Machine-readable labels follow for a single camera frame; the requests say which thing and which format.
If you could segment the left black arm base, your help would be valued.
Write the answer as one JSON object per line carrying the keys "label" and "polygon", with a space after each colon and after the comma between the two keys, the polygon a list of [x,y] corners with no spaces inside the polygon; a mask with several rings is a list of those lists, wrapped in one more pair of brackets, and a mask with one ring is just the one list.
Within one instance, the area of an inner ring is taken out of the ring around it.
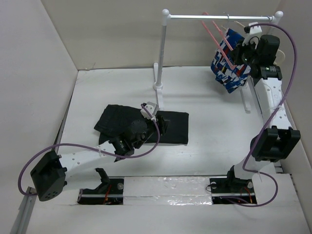
{"label": "left black arm base", "polygon": [[123,205],[124,177],[108,177],[103,168],[96,168],[101,183],[95,189],[80,189],[79,205]]}

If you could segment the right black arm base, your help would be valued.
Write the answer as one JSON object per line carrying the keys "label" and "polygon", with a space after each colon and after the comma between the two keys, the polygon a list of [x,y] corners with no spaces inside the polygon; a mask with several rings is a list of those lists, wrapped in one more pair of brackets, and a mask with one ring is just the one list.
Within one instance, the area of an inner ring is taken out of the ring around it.
{"label": "right black arm base", "polygon": [[206,190],[211,193],[213,204],[257,204],[252,180],[230,183],[226,177],[211,177]]}

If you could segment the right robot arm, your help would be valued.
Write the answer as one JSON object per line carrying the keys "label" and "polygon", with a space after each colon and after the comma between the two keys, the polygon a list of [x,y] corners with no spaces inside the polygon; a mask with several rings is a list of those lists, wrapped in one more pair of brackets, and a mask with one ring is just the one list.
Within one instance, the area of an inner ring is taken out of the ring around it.
{"label": "right robot arm", "polygon": [[278,37],[262,35],[257,42],[240,39],[231,52],[236,65],[247,65],[251,69],[254,96],[264,122],[264,130],[251,140],[251,156],[232,166],[227,173],[225,186],[231,192],[251,183],[253,174],[269,163],[286,159],[301,138],[281,103],[282,72],[274,64],[279,45]]}

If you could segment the black trousers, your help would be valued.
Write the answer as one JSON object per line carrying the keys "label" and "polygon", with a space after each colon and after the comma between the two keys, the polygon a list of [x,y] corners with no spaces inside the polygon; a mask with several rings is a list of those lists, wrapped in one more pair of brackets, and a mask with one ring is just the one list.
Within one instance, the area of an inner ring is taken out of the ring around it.
{"label": "black trousers", "polygon": [[[160,137],[160,143],[188,144],[189,114],[173,111],[157,113],[170,122],[166,133]],[[123,133],[133,121],[144,119],[137,108],[109,104],[94,126],[100,132],[98,143],[102,144]]]}

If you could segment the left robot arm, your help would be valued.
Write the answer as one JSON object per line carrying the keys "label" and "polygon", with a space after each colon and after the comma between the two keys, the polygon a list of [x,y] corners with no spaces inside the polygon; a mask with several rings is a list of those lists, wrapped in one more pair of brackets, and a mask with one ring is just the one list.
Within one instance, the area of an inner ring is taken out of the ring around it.
{"label": "left robot arm", "polygon": [[83,151],[62,155],[55,151],[47,152],[30,173],[39,200],[51,200],[63,190],[85,189],[83,179],[94,172],[99,176],[93,179],[90,190],[96,194],[109,193],[113,187],[112,180],[103,165],[135,158],[135,150],[152,135],[161,137],[167,132],[169,120],[162,115],[143,114],[147,118],[133,121],[122,134],[96,148],[84,146]]}

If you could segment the pink plastic hanger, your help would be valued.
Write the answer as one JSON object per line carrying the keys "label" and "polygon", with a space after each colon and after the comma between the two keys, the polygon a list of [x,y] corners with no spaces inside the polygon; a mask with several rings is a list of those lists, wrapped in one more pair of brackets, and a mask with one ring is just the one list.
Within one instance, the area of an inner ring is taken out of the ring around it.
{"label": "pink plastic hanger", "polygon": [[[233,70],[236,66],[233,65],[231,63],[231,61],[229,60],[228,56],[225,54],[224,50],[222,49],[222,47],[220,46],[220,43],[215,39],[215,37],[213,36],[213,34],[211,33],[211,31],[208,29],[208,27],[206,26],[206,24],[204,23],[204,21],[201,21],[203,27],[205,28],[205,30],[208,32],[208,34],[210,35],[210,37],[213,39],[214,43],[216,44],[217,48],[219,49],[220,53],[222,54],[222,56],[224,57],[225,61],[227,62],[227,64],[229,65],[229,67]],[[218,27],[218,25],[212,21],[214,27],[216,28],[216,30],[218,31],[218,33],[221,35],[223,42],[226,43],[226,45],[228,46],[229,50],[232,51],[233,48],[230,45],[230,43],[227,41],[225,35],[223,34],[223,31]]]}

